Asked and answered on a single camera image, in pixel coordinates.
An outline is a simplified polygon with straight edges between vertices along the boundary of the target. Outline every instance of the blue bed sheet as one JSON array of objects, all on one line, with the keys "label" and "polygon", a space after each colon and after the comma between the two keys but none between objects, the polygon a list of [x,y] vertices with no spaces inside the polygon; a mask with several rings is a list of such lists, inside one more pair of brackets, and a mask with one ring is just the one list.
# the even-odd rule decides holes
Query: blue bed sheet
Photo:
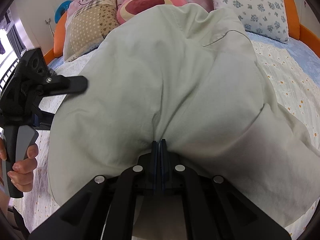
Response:
[{"label": "blue bed sheet", "polygon": [[48,67],[55,70],[57,67],[61,66],[62,64],[63,64],[63,57],[58,57],[58,58],[55,58],[53,61],[51,61],[48,64]]},{"label": "blue bed sheet", "polygon": [[302,41],[289,37],[289,43],[283,44],[259,34],[247,32],[250,40],[271,44],[280,49],[286,49],[299,64],[304,73],[320,87],[320,58]]}]

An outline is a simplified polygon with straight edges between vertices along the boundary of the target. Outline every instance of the round silver bolt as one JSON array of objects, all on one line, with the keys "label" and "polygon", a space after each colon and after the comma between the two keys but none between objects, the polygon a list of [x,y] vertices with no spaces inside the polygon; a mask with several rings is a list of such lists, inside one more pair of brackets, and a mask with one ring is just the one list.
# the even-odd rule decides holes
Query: round silver bolt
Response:
[{"label": "round silver bolt", "polygon": [[133,169],[133,171],[135,171],[135,172],[143,171],[143,167],[140,166],[140,165],[136,165],[136,166],[134,166],[132,169]]},{"label": "round silver bolt", "polygon": [[99,175],[94,178],[94,182],[100,184],[100,183],[104,182],[104,177]]},{"label": "round silver bolt", "polygon": [[221,183],[224,181],[224,179],[223,179],[223,177],[221,177],[221,176],[215,176],[215,177],[213,178],[213,181],[214,181],[215,183],[221,184]]},{"label": "round silver bolt", "polygon": [[177,165],[177,166],[175,166],[175,170],[176,171],[184,171],[186,168],[185,168],[185,166],[183,166],[183,165]]}]

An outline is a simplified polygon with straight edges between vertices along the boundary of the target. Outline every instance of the polka dot pillow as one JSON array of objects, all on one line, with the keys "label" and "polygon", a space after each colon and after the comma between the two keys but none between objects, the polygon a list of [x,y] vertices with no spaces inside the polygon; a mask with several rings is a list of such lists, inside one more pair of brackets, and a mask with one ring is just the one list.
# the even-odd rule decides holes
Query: polka dot pillow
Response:
[{"label": "polka dot pillow", "polygon": [[68,20],[63,59],[70,62],[94,50],[119,23],[116,0],[93,0]]},{"label": "polka dot pillow", "polygon": [[283,0],[213,0],[215,9],[234,10],[246,31],[288,43],[288,24]]}]

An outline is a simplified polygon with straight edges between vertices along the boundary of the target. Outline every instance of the bed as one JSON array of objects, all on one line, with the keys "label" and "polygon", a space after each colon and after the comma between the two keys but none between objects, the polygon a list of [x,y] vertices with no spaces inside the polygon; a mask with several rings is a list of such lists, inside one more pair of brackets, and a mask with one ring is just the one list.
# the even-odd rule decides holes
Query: bed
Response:
[{"label": "bed", "polygon": [[[280,43],[265,36],[247,32],[256,51],[259,64],[270,79],[278,102],[303,122],[312,144],[320,150],[320,59],[306,44],[289,38],[288,44]],[[78,59],[63,63],[58,57],[49,63],[57,74],[70,76],[80,73],[85,64],[94,55],[92,51]],[[65,96],[44,98],[40,104],[42,110],[55,113]],[[27,229],[31,232],[59,206],[48,193],[47,159],[49,131],[40,131],[38,167],[35,172],[34,189],[25,193],[24,198],[14,200],[14,206],[23,216]],[[286,227],[292,239],[300,239],[310,220],[314,218],[319,199],[296,222]]]}]

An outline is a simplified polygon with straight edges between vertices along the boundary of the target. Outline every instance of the wall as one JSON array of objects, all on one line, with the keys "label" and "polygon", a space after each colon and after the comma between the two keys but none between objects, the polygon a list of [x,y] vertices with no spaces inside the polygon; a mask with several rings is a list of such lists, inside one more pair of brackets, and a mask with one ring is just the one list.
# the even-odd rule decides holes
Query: wall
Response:
[{"label": "wall", "polygon": [[45,20],[50,18],[51,28],[55,30],[54,14],[64,1],[66,0],[14,0],[10,9],[19,34],[27,43],[27,49],[41,47],[43,53],[46,53],[53,47],[53,37]]},{"label": "wall", "polygon": [[320,38],[320,23],[305,0],[294,0],[300,23]]}]

